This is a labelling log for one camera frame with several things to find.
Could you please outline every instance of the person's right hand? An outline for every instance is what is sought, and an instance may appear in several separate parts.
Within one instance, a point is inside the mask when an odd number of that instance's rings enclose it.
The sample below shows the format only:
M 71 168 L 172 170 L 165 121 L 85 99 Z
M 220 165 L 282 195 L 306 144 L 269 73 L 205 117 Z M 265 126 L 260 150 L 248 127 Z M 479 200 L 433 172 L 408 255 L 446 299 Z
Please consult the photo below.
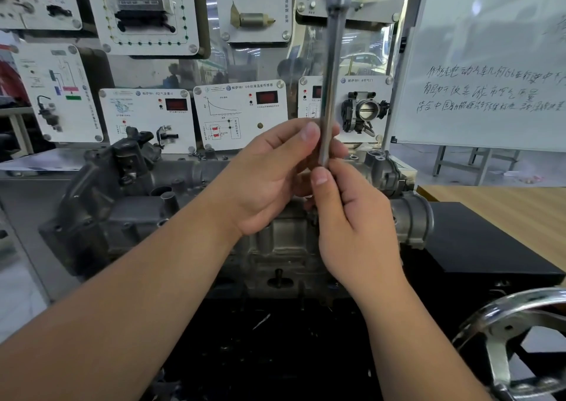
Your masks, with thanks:
M 352 165 L 331 159 L 329 169 L 317 167 L 311 173 L 320 254 L 359 304 L 380 287 L 406 280 L 393 214 L 389 199 Z

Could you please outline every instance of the engine block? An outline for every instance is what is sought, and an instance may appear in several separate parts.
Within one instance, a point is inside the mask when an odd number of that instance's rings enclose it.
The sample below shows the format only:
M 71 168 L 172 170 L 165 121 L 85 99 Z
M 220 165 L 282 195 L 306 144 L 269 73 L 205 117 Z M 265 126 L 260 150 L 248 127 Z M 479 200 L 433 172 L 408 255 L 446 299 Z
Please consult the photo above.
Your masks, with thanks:
M 152 133 L 89 150 L 52 220 L 40 234 L 67 271 L 88 279 L 128 252 L 196 197 L 229 164 L 214 150 L 165 161 L 148 143 Z M 348 159 L 390 198 L 400 244 L 423 248 L 433 228 L 428 202 L 412 191 L 388 153 Z M 226 259 L 209 298 L 341 298 L 345 289 L 326 270 L 318 249 L 316 211 L 294 198 L 259 233 L 241 238 Z M 379 230 L 376 219 L 375 229 Z

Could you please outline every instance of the fingernail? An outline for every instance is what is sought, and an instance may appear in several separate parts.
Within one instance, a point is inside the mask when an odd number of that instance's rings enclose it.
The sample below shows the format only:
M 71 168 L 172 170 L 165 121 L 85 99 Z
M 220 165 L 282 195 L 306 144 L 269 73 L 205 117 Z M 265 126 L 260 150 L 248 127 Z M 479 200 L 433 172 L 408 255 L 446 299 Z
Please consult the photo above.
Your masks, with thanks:
M 314 185 L 321 185 L 328 180 L 328 172 L 323 167 L 315 167 L 311 174 L 311 182 Z
M 317 130 L 318 126 L 315 123 L 308 123 L 301 129 L 301 133 L 299 133 L 299 135 L 301 136 L 301 139 L 306 142 L 316 135 Z

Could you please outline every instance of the digital display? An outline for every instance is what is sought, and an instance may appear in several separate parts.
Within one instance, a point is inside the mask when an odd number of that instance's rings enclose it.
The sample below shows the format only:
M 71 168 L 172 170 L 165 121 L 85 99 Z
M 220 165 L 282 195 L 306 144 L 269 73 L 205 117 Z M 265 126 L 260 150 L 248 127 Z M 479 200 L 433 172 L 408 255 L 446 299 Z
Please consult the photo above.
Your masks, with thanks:
M 322 98 L 322 85 L 315 85 L 312 87 L 312 98 L 313 99 Z
M 167 111 L 188 111 L 187 99 L 165 99 Z
M 279 103 L 277 91 L 259 91 L 255 93 L 258 104 Z

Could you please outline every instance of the forearm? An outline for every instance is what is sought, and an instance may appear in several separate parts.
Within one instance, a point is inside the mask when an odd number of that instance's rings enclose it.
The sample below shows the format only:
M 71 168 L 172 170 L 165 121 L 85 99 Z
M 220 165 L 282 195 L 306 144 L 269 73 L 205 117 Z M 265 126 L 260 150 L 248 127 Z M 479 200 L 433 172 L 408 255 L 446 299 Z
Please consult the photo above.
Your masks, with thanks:
M 385 401 L 490 401 L 404 278 L 361 305 Z
M 239 238 L 201 196 L 0 346 L 3 399 L 141 396 Z

